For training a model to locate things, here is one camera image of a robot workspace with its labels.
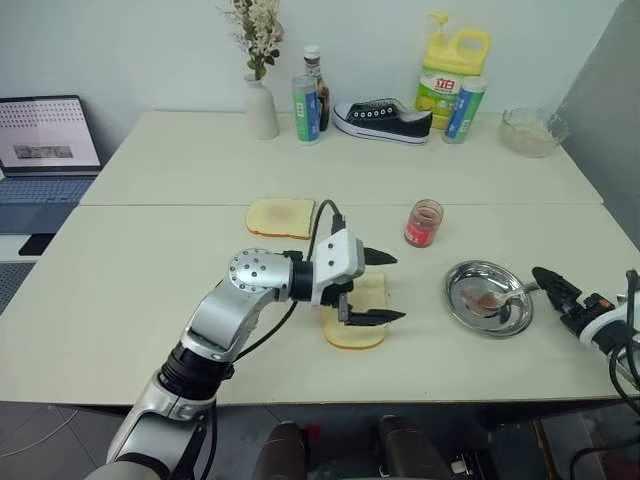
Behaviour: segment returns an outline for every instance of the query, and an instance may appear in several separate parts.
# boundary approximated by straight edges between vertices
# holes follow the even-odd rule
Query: shoe sole
[[[401,143],[403,145],[424,145],[427,143],[427,137],[407,137],[405,135],[398,135],[395,133],[384,133],[378,130],[371,130],[368,128],[356,127],[351,125],[346,120],[343,120],[340,115],[332,110],[333,123],[339,130],[344,133],[353,135],[354,137],[368,138],[371,140],[385,140],[387,142]]]

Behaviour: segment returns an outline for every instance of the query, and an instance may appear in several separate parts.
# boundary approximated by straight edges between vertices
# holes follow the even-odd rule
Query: slice of bread
[[[349,303],[354,312],[366,312],[370,308],[385,308],[386,288],[383,272],[366,273],[354,281]],[[324,338],[338,348],[364,350],[380,345],[386,335],[387,326],[353,327],[338,321],[335,308],[322,308],[322,330]]]
[[[261,198],[249,205],[245,224],[256,235],[308,240],[315,203],[308,198]]]

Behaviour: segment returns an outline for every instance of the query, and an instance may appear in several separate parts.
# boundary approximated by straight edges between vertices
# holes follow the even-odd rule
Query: blue can
[[[291,80],[291,88],[298,139],[307,145],[316,143],[320,137],[320,109],[316,79],[311,75],[298,75]]]
[[[449,125],[442,137],[447,143],[462,143],[467,136],[471,121],[478,111],[487,81],[483,77],[465,77],[451,112]]]

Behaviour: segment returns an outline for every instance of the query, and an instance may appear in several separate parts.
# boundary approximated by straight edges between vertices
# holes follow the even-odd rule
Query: dish soap bottle
[[[320,71],[320,47],[317,45],[306,45],[304,47],[304,65],[307,75],[316,79],[318,90],[318,102],[320,102],[320,131],[324,132],[329,125],[329,88],[325,85]]]
[[[438,30],[429,39],[415,108],[431,110],[431,126],[445,129],[462,80],[466,76],[482,73],[491,46],[491,36],[488,32],[464,29],[459,30],[447,43],[442,27],[449,17],[445,13],[433,13],[429,16],[438,22]],[[469,40],[478,42],[480,48],[463,46]]]

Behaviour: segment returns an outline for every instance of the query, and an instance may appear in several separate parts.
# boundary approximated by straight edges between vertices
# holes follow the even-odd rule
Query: laptop screen
[[[98,172],[80,99],[0,99],[0,167],[6,176]]]

